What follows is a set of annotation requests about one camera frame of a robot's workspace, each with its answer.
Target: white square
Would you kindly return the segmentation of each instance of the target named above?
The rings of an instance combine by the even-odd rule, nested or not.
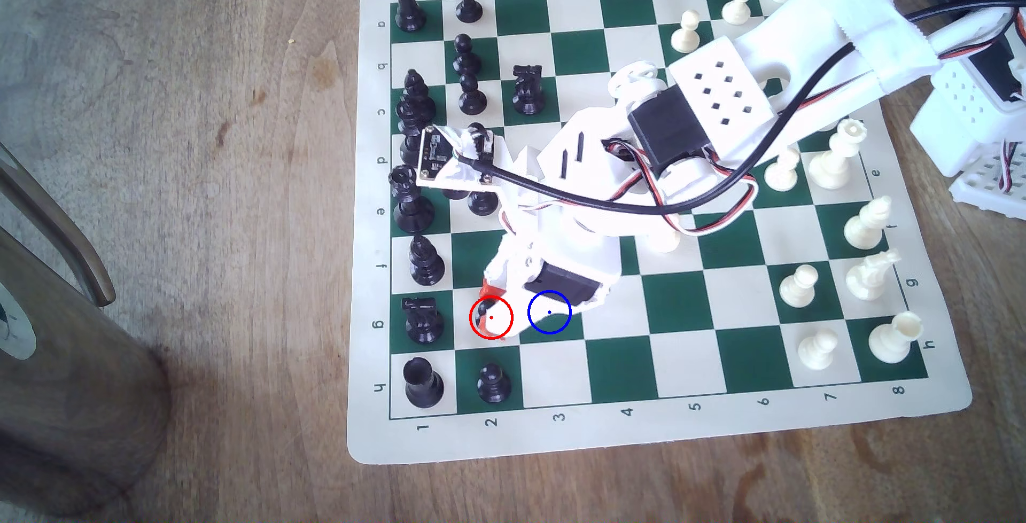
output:
[[[556,61],[552,57],[552,34],[514,34],[499,36],[499,77],[504,81],[515,81],[514,67],[541,67],[542,76],[556,73]]]
[[[766,265],[816,263],[829,257],[815,206],[755,209],[753,213]]]
[[[442,1],[442,35],[452,41],[457,34],[467,34],[471,39],[494,39],[496,31],[496,0],[475,0],[481,5],[481,18],[476,22],[460,22],[456,17],[456,6],[460,0]]]
[[[716,331],[649,335],[660,397],[726,393]]]
[[[460,84],[445,84],[445,125],[455,129],[465,129],[470,123],[482,123],[484,128],[503,125],[503,84],[499,81],[478,81],[477,89],[484,93],[488,105],[480,114],[471,117],[460,110]]]
[[[866,169],[862,163],[862,155],[858,155],[847,160],[849,180],[847,185],[836,190],[827,190],[816,185],[813,176],[808,174],[808,164],[819,155],[818,152],[802,152],[801,167],[808,179],[808,193],[813,196],[813,203],[816,205],[835,205],[839,202],[866,202],[872,201],[873,196],[869,194],[869,184],[866,183]]]
[[[833,351],[833,361],[830,366],[820,371],[814,371],[798,359],[798,345],[805,337],[814,336],[820,329],[830,329],[837,333],[837,348]],[[780,326],[780,334],[784,337],[784,351],[787,352],[787,364],[791,368],[791,381],[794,387],[811,387],[814,385],[837,385],[843,383],[859,383],[859,365],[855,361],[852,350],[852,337],[847,334],[844,321],[818,321],[814,323],[794,323]]]
[[[583,340],[521,345],[520,376],[524,407],[591,403]]]
[[[605,51],[609,56],[609,71],[620,71],[633,62],[644,59],[660,69],[666,67],[663,43],[656,24],[641,27],[623,27],[605,30]]]
[[[402,368],[406,363],[420,357],[431,363],[431,369],[441,377],[445,390],[442,398],[433,407],[421,409],[406,399],[406,380],[402,378]],[[427,353],[402,353],[392,356],[392,384],[389,387],[392,399],[392,418],[423,417],[425,415],[449,415],[456,413],[456,352],[429,351]]]
[[[424,78],[424,84],[437,86],[445,84],[445,43],[428,41],[426,43],[392,44],[392,87],[402,88],[406,71],[418,71]]]
[[[906,311],[905,299],[901,293],[901,286],[896,269],[901,269],[901,263],[892,267],[887,275],[883,278],[883,293],[876,300],[862,300],[856,297],[852,291],[847,290],[847,272],[853,267],[862,263],[861,258],[844,258],[830,262],[830,273],[834,278],[834,286],[837,287],[837,298],[840,299],[841,313],[845,319],[869,319],[872,317],[891,317]]]
[[[764,266],[707,269],[704,275],[713,327],[745,329],[780,324]]]
[[[409,276],[409,244],[412,236],[395,237],[392,239],[392,294],[403,295],[427,291],[447,291],[452,288],[452,239],[447,233],[425,235],[435,246],[442,263],[445,264],[445,275],[438,283],[430,287],[422,287]]]
[[[680,227],[695,228],[695,216],[680,214]],[[638,273],[641,275],[666,275],[668,273],[689,273],[702,271],[702,253],[696,237],[680,237],[680,244],[669,253],[654,251],[644,237],[634,238],[638,254]]]
[[[602,29],[602,5],[598,0],[547,0],[549,31],[598,31]]]
[[[706,0],[652,0],[652,5],[656,8],[656,22],[659,24],[679,24],[680,16],[689,9],[699,13],[699,19],[710,19]]]
[[[646,335],[648,315],[641,276],[621,277],[609,289],[604,305],[581,315],[581,324],[584,326],[584,338]]]
[[[563,122],[569,121],[578,110],[613,107],[614,99],[608,91],[611,77],[613,74],[608,72],[557,76],[556,93],[559,95],[559,116]]]

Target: black chess piece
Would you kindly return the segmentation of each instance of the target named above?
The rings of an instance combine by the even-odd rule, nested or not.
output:
[[[438,249],[423,235],[413,235],[409,243],[409,276],[418,285],[430,287],[445,275],[445,263]]]
[[[467,200],[470,212],[477,215],[488,215],[499,208],[499,195],[495,193],[471,193]]]
[[[478,75],[481,72],[481,57],[474,54],[474,41],[467,34],[457,34],[452,45],[456,46],[452,70],[460,74]]]
[[[488,106],[488,96],[477,89],[477,78],[472,74],[460,75],[460,87],[463,94],[460,95],[460,111],[469,117],[476,117]]]
[[[424,233],[435,219],[435,206],[421,196],[417,186],[417,171],[408,164],[399,164],[389,173],[392,196],[398,201],[392,210],[392,218],[404,233]]]
[[[417,0],[396,0],[399,2],[395,10],[395,26],[402,32],[417,32],[424,28],[428,17],[417,4]]]
[[[495,363],[485,365],[477,379],[477,395],[485,403],[502,403],[513,392],[513,384],[503,368]]]
[[[406,399],[415,407],[428,409],[442,400],[445,383],[422,357],[413,357],[402,366],[402,380],[406,381]]]
[[[481,7],[481,3],[475,0],[462,0],[456,6],[456,17],[460,22],[477,22],[483,13],[484,8]]]

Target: wood grain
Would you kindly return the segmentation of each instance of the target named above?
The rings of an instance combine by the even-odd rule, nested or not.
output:
[[[172,383],[166,452],[100,517],[1026,513],[1026,226],[951,201],[907,130],[925,82],[889,96],[884,112],[973,385],[968,410],[453,464],[354,462],[345,426],[357,6],[3,0],[4,144],[95,244],[119,297],[105,312],[163,355]],[[62,269],[9,207],[0,224]]]

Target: chess mat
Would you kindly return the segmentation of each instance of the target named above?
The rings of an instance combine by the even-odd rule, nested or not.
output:
[[[820,189],[805,168],[828,149],[831,131],[802,138],[799,180],[787,193],[765,187],[765,165],[753,208],[724,231],[684,238],[669,254],[632,237],[620,240],[623,277],[605,305],[567,320],[556,315],[519,335],[485,340],[470,327],[482,270],[503,236],[497,214],[472,214],[467,201],[424,189],[435,206],[425,235],[446,272],[432,287],[408,273],[411,237],[392,222],[388,170],[401,163],[394,107],[407,70],[424,76],[435,99],[434,123],[463,128],[482,123],[504,136],[513,154],[542,149],[561,123],[588,107],[608,107],[606,82],[636,59],[667,65],[680,15],[697,9],[703,44],[755,28],[778,7],[751,0],[753,17],[725,24],[731,0],[478,0],[484,16],[464,24],[459,0],[418,0],[428,22],[400,32],[394,0],[361,0],[357,175],[350,326],[348,441],[367,464],[409,464],[650,443],[820,427],[964,408],[971,400],[944,298],[930,266],[915,214],[878,104],[852,114],[869,137],[852,160],[852,180]],[[482,58],[480,89],[488,107],[468,117],[451,64],[452,39],[473,37]],[[541,65],[546,108],[524,117],[511,107],[514,65]],[[768,95],[780,92],[770,81]],[[742,195],[727,195],[681,215],[686,228],[716,220]],[[849,245],[844,223],[874,197],[890,195],[893,214],[877,248]],[[844,276],[867,254],[898,249],[883,296],[861,301]],[[784,304],[778,288],[799,265],[820,275],[816,298],[803,309]],[[421,346],[405,333],[403,298],[433,297],[442,336]],[[899,364],[870,353],[877,325],[910,310],[924,322],[922,338]],[[514,314],[522,317],[526,314]],[[797,346],[816,330],[837,332],[833,363],[812,371]],[[445,384],[441,401],[412,406],[402,367],[431,362]],[[487,404],[477,395],[479,369],[498,363],[512,379],[511,396]]]

